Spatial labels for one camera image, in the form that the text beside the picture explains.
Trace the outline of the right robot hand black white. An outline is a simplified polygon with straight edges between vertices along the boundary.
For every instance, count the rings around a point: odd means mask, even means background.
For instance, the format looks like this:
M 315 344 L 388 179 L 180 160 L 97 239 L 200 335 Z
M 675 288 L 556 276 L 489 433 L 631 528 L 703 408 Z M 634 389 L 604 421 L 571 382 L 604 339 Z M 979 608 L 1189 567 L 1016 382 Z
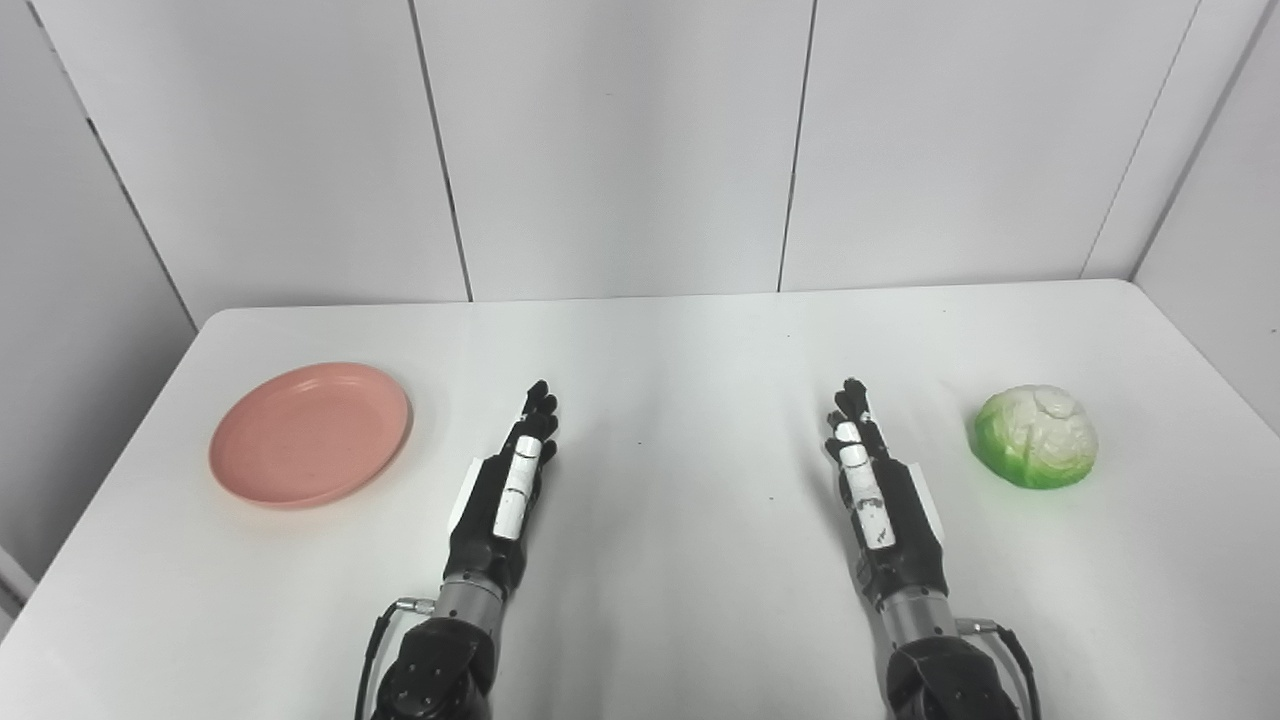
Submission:
M 861 594 L 876 607 L 910 588 L 947 597 L 942 544 L 910 468 L 884 442 L 865 384 L 845 379 L 835 405 L 826 452 L 836 462 L 838 496 L 858 541 Z

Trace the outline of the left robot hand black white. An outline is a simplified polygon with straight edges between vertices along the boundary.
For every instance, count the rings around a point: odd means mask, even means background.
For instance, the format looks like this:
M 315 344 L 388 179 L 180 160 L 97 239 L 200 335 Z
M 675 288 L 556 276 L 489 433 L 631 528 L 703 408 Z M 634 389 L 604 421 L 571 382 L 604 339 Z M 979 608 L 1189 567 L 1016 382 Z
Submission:
M 529 520 L 543 489 L 543 468 L 556 456 L 557 397 L 547 380 L 527 391 L 499 452 L 483 460 L 451 533 L 444 575 L 484 579 L 507 600 L 527 566 Z

